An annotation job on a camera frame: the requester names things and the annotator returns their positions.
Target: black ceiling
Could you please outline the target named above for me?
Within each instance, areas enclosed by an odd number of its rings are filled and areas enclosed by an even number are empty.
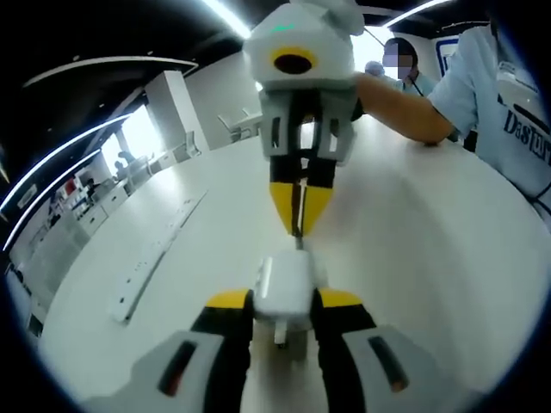
[[[251,27],[285,3],[283,0],[220,0]],[[358,0],[364,20],[380,25],[424,0]],[[423,37],[452,34],[442,28],[457,22],[485,20],[480,2],[457,0],[398,23],[394,31]],[[200,68],[241,48],[241,41],[202,0],[74,0],[12,3],[3,11],[4,78],[1,144],[11,184],[49,151],[105,121],[136,88],[167,67],[93,65],[71,70],[23,88],[45,71],[86,59],[153,56],[194,61]],[[144,99],[140,96],[126,112]],[[41,181],[73,165],[88,147],[60,154]],[[0,183],[0,194],[9,185]]]

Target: ceiling light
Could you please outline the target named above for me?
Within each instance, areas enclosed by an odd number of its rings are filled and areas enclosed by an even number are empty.
[[[243,39],[251,37],[251,31],[239,18],[233,14],[225,5],[218,0],[203,0],[203,2],[212,9],[232,30]]]
[[[75,170],[76,168],[78,168],[80,165],[82,165],[83,163],[85,163],[86,161],[88,161],[91,157],[94,157],[95,155],[97,155],[98,153],[100,153],[100,149],[98,150],[95,150],[93,151],[92,153],[90,153],[87,157],[83,157],[80,161],[78,161],[77,163],[75,163],[74,165],[72,165],[68,170],[66,170],[63,174],[61,174],[58,178],[56,178],[55,181],[53,181],[50,185],[48,185],[48,187],[46,189],[44,189],[44,191],[42,191],[42,193],[40,195],[38,195],[34,201],[31,203],[31,205],[25,210],[25,212],[23,213],[23,215],[19,218],[19,220],[17,221],[17,224],[15,224],[14,226],[14,229],[12,230],[12,232],[9,234],[8,236],[8,240],[6,241],[6,244],[3,246],[3,249],[2,251],[5,251],[9,245],[11,244],[11,242],[13,241],[16,233],[19,231],[19,228],[21,227],[21,225],[23,224],[23,221],[25,220],[25,218],[33,211],[34,207],[36,207],[38,205],[38,203],[42,200],[42,198],[44,198],[48,192],[50,192],[53,188],[55,188],[55,186],[61,182],[61,180],[63,180],[67,175],[69,175],[73,170]]]
[[[112,120],[108,120],[107,122],[104,122],[102,123],[101,125],[98,125],[98,126],[95,126],[95,127],[92,127],[91,129],[89,129],[88,131],[84,132],[84,133],[81,133],[80,135],[78,135],[77,137],[71,139],[70,141],[68,142],[65,142],[64,144],[62,144],[58,149],[48,153],[44,159],[42,159],[40,162],[38,162],[29,172],[27,172],[25,174],[25,176],[23,178],[21,178],[21,180],[11,189],[11,191],[9,191],[9,193],[6,195],[6,197],[3,199],[2,201],[2,204],[0,205],[0,212],[4,209],[4,207],[6,206],[6,204],[9,202],[9,200],[11,200],[15,193],[23,186],[23,184],[28,181],[28,179],[37,171],[39,170],[42,166],[44,166],[50,159],[52,159],[53,157],[55,157],[57,154],[59,154],[62,150],[64,150],[65,148],[73,145],[74,143],[78,142],[80,139],[82,138],[86,138],[88,135],[94,133],[95,131],[99,131],[100,129],[102,129],[103,127],[107,126],[107,125],[111,125],[112,123],[115,123],[115,122],[118,122],[119,120],[123,120],[123,119],[126,119],[130,116],[130,114],[125,114],[123,116],[119,116],[118,118],[114,118]]]
[[[420,11],[429,9],[431,7],[437,6],[438,4],[451,2],[452,0],[431,0],[430,2],[421,4],[420,6],[416,7],[415,9],[411,9],[410,11],[406,11],[403,15],[399,15],[395,19],[392,19],[390,22],[385,23],[382,25],[384,28],[390,28],[392,25],[396,24],[397,22],[401,22],[404,19],[407,19],[410,15],[415,15],[419,13]]]

